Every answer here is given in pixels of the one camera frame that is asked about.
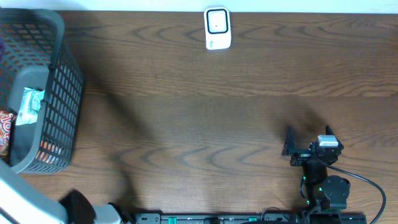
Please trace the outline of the teal white snack packet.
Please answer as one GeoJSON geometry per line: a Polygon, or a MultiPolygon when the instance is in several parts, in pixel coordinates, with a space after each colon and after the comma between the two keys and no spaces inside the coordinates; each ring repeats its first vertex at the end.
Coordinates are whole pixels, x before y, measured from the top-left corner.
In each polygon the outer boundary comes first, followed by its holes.
{"type": "Polygon", "coordinates": [[[44,90],[24,88],[21,105],[16,118],[16,126],[37,122],[44,94],[44,90]]]}

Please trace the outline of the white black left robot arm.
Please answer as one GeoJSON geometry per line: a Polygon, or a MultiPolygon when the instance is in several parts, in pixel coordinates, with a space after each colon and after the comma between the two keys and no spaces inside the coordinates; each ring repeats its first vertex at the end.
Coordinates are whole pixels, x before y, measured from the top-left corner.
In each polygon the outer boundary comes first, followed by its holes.
{"type": "Polygon", "coordinates": [[[113,203],[92,205],[72,190],[54,201],[29,185],[1,162],[1,223],[135,223],[136,219],[113,203]]]}

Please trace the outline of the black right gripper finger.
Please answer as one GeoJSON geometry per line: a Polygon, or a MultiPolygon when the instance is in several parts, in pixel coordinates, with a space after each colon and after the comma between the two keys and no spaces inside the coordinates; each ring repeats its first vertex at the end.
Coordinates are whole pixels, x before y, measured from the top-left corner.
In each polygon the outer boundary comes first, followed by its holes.
{"type": "Polygon", "coordinates": [[[295,137],[293,129],[289,126],[281,154],[283,156],[292,156],[294,153],[296,153],[295,137]]]}
{"type": "MultiPolygon", "coordinates": [[[[334,134],[334,132],[333,132],[333,130],[332,130],[332,128],[329,126],[329,125],[326,125],[326,127],[325,127],[325,134],[326,135],[335,135],[334,134]]],[[[339,142],[339,145],[338,145],[338,148],[340,149],[340,150],[343,150],[344,149],[344,145],[341,143],[341,141],[337,138],[337,140],[338,140],[338,142],[339,142]]]]}

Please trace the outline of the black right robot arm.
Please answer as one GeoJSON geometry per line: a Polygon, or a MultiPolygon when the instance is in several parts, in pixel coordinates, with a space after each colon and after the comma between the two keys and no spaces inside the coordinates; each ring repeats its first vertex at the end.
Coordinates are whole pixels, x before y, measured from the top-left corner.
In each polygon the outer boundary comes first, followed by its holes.
{"type": "Polygon", "coordinates": [[[307,148],[298,148],[293,129],[288,129],[282,155],[290,157],[291,166],[303,169],[303,185],[310,208],[319,206],[322,212],[346,209],[350,182],[327,172],[343,149],[329,126],[325,128],[325,134],[317,136],[307,148]]]}

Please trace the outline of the red orange snack bag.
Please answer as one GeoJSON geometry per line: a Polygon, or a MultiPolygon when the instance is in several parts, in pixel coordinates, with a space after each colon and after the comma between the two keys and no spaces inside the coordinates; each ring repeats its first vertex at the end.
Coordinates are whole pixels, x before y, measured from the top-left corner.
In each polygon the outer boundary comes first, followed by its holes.
{"type": "Polygon", "coordinates": [[[1,111],[1,159],[5,163],[9,163],[11,132],[15,118],[13,113],[1,111]]]}

